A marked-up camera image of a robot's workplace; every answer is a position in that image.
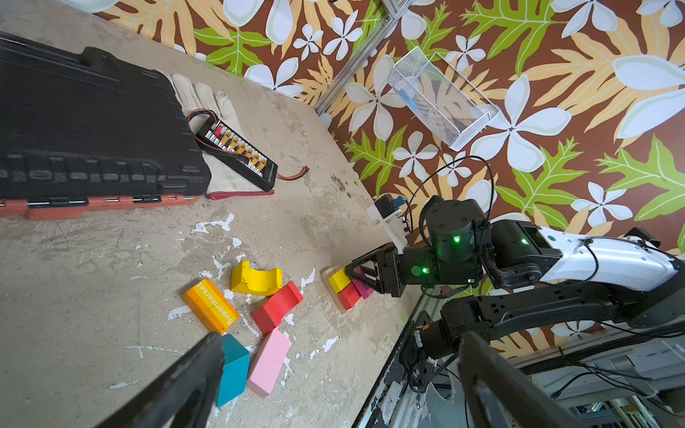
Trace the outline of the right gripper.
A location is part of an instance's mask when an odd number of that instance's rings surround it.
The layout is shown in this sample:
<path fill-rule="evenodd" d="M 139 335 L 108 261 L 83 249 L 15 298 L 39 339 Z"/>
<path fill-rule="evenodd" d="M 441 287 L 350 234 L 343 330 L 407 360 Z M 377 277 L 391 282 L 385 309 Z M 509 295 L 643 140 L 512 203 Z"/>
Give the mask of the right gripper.
<path fill-rule="evenodd" d="M 387 243 L 354 259 L 344 271 L 379 294 L 401 297 L 408 285 L 415 285 L 427 297 L 454 297 L 479 282 L 479 257 L 445 261 L 427 247 L 400 253 Z"/>

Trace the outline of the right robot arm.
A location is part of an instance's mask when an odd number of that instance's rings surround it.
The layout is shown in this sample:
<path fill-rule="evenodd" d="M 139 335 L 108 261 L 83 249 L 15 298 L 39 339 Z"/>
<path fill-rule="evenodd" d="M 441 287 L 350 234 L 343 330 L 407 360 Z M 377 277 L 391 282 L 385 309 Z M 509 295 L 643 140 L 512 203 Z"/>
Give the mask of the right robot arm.
<path fill-rule="evenodd" d="M 473 200 L 438 196 L 421 210 L 426 245 L 405 235 L 353 260 L 344 271 L 380 294 L 400 297 L 419 286 L 437 297 L 488 278 L 495 296 L 446 299 L 439 320 L 420 333 L 419 349 L 437 360 L 458 349 L 464 333 L 497 340 L 569 321 L 663 326 L 684 312 L 684 263 L 661 251 L 641 228 L 622 238 L 574 235 L 533 223 L 490 221 Z"/>

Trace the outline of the pink block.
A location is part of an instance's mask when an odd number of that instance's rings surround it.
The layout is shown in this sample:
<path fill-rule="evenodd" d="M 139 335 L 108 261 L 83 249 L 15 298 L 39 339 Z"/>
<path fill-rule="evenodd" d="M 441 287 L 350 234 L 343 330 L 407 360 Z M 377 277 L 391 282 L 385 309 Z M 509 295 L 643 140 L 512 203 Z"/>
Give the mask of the pink block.
<path fill-rule="evenodd" d="M 271 331 L 262 342 L 247 377 L 247 386 L 260 397 L 273 392 L 292 342 L 279 330 Z"/>

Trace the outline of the yellow rectangular block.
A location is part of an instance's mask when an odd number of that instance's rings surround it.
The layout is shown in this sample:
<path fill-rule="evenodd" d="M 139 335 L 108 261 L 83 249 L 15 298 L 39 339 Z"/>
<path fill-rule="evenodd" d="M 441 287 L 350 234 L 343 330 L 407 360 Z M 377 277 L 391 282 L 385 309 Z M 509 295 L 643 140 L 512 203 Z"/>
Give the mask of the yellow rectangular block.
<path fill-rule="evenodd" d="M 347 276 L 344 269 L 338 269 L 335 273 L 331 273 L 328 276 L 328 283 L 336 294 L 340 294 L 351 284 L 351 279 Z"/>

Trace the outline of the yellow arch block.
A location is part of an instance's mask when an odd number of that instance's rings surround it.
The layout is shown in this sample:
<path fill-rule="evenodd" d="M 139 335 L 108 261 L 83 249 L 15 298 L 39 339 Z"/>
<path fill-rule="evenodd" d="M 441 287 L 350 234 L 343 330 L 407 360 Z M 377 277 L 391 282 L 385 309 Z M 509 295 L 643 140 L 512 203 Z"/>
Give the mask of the yellow arch block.
<path fill-rule="evenodd" d="M 231 273 L 230 289 L 239 294 L 271 296 L 284 286 L 282 270 L 256 270 L 248 260 L 242 260 Z"/>

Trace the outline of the red rectangular block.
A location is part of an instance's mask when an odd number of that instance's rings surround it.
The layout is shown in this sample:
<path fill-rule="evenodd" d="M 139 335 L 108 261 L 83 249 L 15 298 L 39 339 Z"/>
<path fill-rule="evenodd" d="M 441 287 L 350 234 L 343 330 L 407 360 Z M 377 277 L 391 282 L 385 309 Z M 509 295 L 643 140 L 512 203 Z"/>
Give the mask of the red rectangular block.
<path fill-rule="evenodd" d="M 354 308 L 362 299 L 360 292 L 353 283 L 350 283 L 344 289 L 342 289 L 342 291 L 337 294 L 337 298 L 341 304 L 343 312 L 347 312 Z"/>

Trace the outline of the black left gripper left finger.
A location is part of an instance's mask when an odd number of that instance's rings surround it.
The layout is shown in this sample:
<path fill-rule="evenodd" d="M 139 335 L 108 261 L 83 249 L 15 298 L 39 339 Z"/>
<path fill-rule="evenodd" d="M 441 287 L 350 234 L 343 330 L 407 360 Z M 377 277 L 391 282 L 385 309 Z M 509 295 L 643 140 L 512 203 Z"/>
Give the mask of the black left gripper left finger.
<path fill-rule="evenodd" d="M 208 333 L 101 427 L 205 427 L 216 401 L 224 355 L 218 333 Z"/>

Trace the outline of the red arch block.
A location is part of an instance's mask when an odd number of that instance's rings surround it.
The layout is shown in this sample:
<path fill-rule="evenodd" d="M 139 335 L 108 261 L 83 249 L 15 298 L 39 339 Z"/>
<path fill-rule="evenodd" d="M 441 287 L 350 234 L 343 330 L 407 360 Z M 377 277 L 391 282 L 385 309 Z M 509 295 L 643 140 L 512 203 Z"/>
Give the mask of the red arch block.
<path fill-rule="evenodd" d="M 289 282 L 273 294 L 262 306 L 251 313 L 253 321 L 263 335 L 277 329 L 283 318 L 303 301 L 303 296 L 294 282 Z"/>

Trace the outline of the natural wood block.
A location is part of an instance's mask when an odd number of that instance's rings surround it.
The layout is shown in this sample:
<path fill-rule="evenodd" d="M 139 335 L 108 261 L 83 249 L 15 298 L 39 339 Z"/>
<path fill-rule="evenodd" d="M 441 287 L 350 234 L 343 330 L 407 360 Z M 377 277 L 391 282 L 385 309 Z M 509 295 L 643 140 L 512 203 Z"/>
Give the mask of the natural wood block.
<path fill-rule="evenodd" d="M 337 273 L 340 269 L 341 268 L 339 266 L 326 267 L 320 272 L 320 277 L 324 283 L 324 286 L 326 287 L 326 290 L 328 291 L 328 294 L 331 296 L 333 303 L 335 303 L 335 306 L 337 307 L 338 311 L 344 315 L 347 313 L 347 310 L 346 308 L 344 308 L 344 305 L 338 297 L 338 293 L 333 289 L 333 286 L 330 284 L 329 281 L 330 277 Z"/>

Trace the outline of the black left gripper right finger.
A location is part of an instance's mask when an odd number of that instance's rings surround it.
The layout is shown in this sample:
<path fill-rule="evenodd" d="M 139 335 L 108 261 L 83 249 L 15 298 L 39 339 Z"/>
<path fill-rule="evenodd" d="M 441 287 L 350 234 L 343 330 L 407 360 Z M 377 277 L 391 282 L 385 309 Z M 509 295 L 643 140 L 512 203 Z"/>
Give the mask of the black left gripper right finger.
<path fill-rule="evenodd" d="M 458 371 L 476 427 L 583 426 L 476 333 L 461 338 Z"/>

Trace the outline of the magenta block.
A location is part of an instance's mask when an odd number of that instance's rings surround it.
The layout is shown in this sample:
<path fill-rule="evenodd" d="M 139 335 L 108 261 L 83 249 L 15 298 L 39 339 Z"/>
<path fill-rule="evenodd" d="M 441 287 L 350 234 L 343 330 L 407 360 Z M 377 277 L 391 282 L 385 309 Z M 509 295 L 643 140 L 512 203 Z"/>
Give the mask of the magenta block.
<path fill-rule="evenodd" d="M 351 280 L 351 283 L 364 300 L 368 299 L 374 293 L 374 290 L 370 286 L 360 280 L 353 279 Z"/>

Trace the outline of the orange supermarket block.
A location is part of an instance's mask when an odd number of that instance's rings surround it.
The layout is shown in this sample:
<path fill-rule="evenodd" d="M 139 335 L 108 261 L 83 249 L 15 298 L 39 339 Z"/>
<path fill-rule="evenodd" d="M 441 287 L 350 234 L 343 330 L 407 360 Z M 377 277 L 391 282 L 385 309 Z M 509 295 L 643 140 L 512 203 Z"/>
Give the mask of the orange supermarket block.
<path fill-rule="evenodd" d="M 209 278 L 190 287 L 182 299 L 210 332 L 225 335 L 239 319 L 235 308 Z"/>

